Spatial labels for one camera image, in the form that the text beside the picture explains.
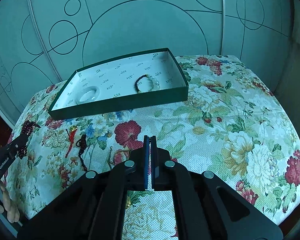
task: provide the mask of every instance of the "floral tablecloth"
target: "floral tablecloth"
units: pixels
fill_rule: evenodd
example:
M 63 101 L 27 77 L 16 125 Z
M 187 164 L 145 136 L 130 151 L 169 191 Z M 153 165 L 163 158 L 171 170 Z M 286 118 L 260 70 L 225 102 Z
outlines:
M 234 56 L 177 61 L 189 82 L 185 102 L 55 121 L 47 109 L 65 82 L 33 96 L 11 139 L 26 120 L 42 127 L 30 136 L 27 156 L 4 177 L 28 218 L 84 174 L 75 145 L 83 134 L 88 169 L 109 171 L 142 146 L 144 135 L 156 135 L 173 160 L 190 171 L 213 171 L 274 223 L 293 211 L 300 203 L 300 140 L 271 91 Z M 171 192 L 128 197 L 123 239 L 178 236 Z

